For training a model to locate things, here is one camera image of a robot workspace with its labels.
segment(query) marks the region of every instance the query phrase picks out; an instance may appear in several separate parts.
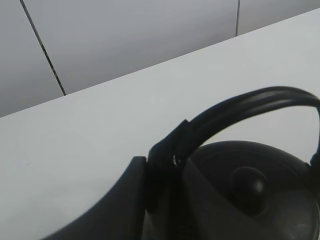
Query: white surface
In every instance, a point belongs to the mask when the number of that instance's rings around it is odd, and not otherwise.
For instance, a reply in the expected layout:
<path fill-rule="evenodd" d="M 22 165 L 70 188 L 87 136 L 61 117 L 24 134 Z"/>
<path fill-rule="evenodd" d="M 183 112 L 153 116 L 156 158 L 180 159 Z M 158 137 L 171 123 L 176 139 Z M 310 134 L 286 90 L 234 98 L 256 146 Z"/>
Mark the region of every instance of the white surface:
<path fill-rule="evenodd" d="M 74 220 L 133 156 L 222 100 L 274 85 L 320 97 L 319 22 L 311 11 L 0 118 L 0 239 L 39 239 Z M 256 141 L 308 161 L 318 135 L 317 111 L 292 107 L 210 141 Z"/>
<path fill-rule="evenodd" d="M 18 0 L 0 2 L 0 117 L 63 94 Z"/>
<path fill-rule="evenodd" d="M 238 0 L 25 0 L 67 93 L 232 38 Z"/>
<path fill-rule="evenodd" d="M 320 8 L 320 0 L 240 0 L 238 34 L 244 34 L 317 8 Z"/>

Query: white table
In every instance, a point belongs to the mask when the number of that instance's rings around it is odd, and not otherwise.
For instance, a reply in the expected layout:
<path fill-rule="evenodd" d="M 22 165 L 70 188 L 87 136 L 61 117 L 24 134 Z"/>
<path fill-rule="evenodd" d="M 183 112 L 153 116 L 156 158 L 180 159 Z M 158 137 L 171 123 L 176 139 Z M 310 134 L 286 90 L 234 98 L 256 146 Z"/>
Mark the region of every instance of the white table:
<path fill-rule="evenodd" d="M 273 86 L 320 97 L 320 9 L 0 118 L 0 239 L 36 240 L 74 220 L 183 119 Z M 292 107 L 211 139 L 250 140 L 308 161 L 314 109 Z"/>

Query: white wall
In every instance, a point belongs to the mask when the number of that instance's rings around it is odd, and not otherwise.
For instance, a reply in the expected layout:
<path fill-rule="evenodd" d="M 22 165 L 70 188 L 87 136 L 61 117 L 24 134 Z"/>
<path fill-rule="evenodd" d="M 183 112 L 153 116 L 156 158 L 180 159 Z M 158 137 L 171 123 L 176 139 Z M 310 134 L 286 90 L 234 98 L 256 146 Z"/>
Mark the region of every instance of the white wall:
<path fill-rule="evenodd" d="M 25 0 L 67 93 L 235 36 L 238 0 Z"/>
<path fill-rule="evenodd" d="M 238 34 L 317 8 L 320 8 L 320 0 L 240 0 Z"/>
<path fill-rule="evenodd" d="M 18 0 L 0 2 L 0 117 L 63 94 Z"/>

